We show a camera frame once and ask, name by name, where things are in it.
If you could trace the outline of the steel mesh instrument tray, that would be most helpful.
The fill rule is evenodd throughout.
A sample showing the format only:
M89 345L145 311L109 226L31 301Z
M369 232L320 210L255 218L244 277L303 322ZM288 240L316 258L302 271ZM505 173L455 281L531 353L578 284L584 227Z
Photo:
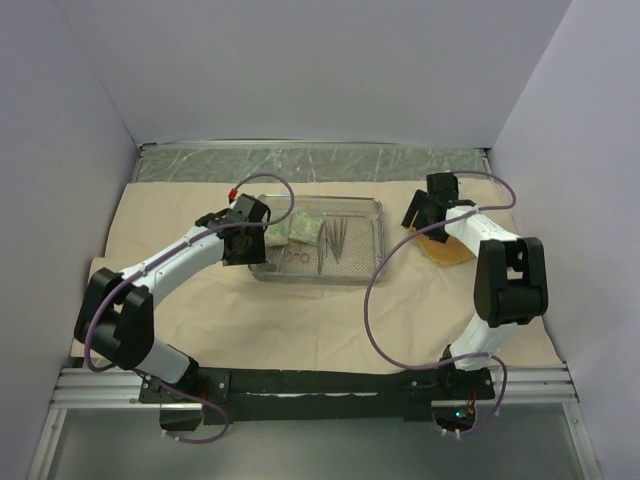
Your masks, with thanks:
M291 221L296 212L316 215L322 220L340 216L348 218L347 237L339 263L334 261L320 230L316 245L289 239L284 246L266 246L266 261L249 267L259 281L364 286L386 255L382 204L374 198L300 195L291 200L286 195L262 195L259 200L270 208L274 218L283 220ZM310 261L306 264L285 264L281 256L287 250L306 252Z

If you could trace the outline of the steel tweezers bundle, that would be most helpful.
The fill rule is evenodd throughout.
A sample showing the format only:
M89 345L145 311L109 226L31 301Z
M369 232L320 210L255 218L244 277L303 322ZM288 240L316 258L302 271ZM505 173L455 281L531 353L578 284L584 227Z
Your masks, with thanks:
M325 235L326 243L333 255L334 261L339 263L347 237L348 218L328 217L323 220L321 232Z

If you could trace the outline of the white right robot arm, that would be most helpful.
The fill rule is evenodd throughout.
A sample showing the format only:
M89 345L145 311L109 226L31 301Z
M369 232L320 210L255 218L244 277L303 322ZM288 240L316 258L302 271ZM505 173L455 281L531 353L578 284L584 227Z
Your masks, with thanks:
M426 176L401 222L416 237L424 255L441 266L476 260L474 314L460 337L443 352L454 361L437 375L439 390L460 398L490 356L521 327L548 308L542 242L521 237L491 220L470 199L460 196L459 178L450 172Z

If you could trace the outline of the gauze packet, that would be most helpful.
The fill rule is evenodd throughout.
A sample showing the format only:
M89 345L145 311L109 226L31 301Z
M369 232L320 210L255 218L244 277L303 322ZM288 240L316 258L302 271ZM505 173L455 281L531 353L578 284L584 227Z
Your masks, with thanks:
M321 217L305 212L296 212L290 221L289 239L291 241L316 245L323 224Z
M265 245L267 247L284 246L289 242L290 220L270 225L264 232Z

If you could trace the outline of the right gauze packet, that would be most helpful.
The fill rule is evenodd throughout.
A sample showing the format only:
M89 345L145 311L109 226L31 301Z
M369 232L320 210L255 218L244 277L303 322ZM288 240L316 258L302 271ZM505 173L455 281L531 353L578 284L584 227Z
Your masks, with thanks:
M323 224L321 217L305 212L296 212L290 221L289 239L291 241L316 245Z

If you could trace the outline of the left gauze packet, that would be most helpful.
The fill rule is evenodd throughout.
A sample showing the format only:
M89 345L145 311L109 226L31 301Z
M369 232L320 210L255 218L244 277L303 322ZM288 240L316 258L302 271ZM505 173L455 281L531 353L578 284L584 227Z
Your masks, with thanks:
M270 225L264 232L265 245L267 247L284 246L289 242L290 220Z

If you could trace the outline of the aluminium front frame rail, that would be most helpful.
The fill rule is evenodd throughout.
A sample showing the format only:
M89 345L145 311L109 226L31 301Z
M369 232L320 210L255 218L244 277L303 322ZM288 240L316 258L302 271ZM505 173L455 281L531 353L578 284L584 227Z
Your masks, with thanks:
M133 372L113 369L95 373L86 368L63 368L54 386L49 407L67 410L173 409L198 410L198 403L169 399L143 403L142 391L151 383Z

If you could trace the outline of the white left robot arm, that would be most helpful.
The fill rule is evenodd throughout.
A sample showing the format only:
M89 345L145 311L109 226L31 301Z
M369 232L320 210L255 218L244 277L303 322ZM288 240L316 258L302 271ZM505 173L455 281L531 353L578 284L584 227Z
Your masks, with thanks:
M270 219L265 203L242 194L139 264L120 272L97 270L85 290L74 338L116 367L160 378L172 399L191 399L199 387L197 363L156 338L155 308L209 266L264 262L264 223Z

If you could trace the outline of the orange woven bamboo tray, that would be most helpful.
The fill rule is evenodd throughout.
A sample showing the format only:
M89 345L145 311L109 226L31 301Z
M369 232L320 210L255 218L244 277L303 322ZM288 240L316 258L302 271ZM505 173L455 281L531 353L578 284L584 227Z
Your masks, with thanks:
M413 239L422 254L435 264L455 266L474 259L474 254L459 240L449 236L445 243L420 235Z

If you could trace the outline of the aluminium table edge rail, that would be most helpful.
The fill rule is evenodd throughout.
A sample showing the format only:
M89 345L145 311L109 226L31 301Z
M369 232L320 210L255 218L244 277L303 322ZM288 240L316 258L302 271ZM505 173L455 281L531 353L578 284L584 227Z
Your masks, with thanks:
M491 148L479 148L478 152L480 153L480 158L482 162L482 166L485 172L494 174L494 168L492 166Z

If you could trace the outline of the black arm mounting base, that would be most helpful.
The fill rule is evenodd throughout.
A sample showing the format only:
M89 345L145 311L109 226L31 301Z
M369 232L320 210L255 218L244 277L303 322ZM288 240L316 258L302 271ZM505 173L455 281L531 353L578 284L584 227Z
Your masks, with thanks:
M495 387L486 368L392 374L201 368L189 393L221 406L232 423L376 418L430 422L434 401L492 400Z

